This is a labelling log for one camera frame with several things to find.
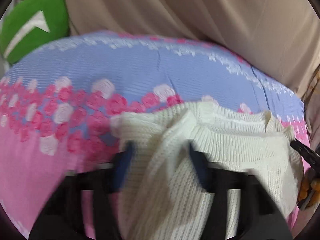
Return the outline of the white knitted sweater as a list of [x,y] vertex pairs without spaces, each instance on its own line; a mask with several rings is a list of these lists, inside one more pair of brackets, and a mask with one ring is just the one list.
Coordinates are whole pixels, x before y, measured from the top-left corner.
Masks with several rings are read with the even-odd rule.
[[257,179],[284,217],[303,178],[292,127],[271,112],[238,113],[186,102],[153,113],[123,113],[121,148],[134,158],[118,200],[124,239],[221,239],[240,234],[240,211]]

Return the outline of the beige curtain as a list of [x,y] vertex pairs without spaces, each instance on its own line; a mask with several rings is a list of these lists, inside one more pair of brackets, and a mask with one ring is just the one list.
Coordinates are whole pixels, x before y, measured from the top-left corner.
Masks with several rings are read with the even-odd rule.
[[298,96],[319,78],[319,18],[308,0],[66,0],[74,35],[98,30],[221,44]]

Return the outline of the green pillow with white chevron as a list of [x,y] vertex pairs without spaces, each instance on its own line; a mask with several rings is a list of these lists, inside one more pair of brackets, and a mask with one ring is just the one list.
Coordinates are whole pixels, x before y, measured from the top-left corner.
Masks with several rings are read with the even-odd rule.
[[65,0],[24,0],[4,18],[1,55],[15,64],[40,46],[68,35]]

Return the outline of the pink blue floral bedsheet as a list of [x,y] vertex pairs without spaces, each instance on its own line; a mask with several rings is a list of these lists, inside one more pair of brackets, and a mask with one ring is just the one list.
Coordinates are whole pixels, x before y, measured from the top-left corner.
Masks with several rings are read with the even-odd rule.
[[217,44],[102,31],[25,56],[1,79],[1,206],[28,238],[62,174],[118,151],[123,112],[213,101],[272,112],[307,144],[295,93]]

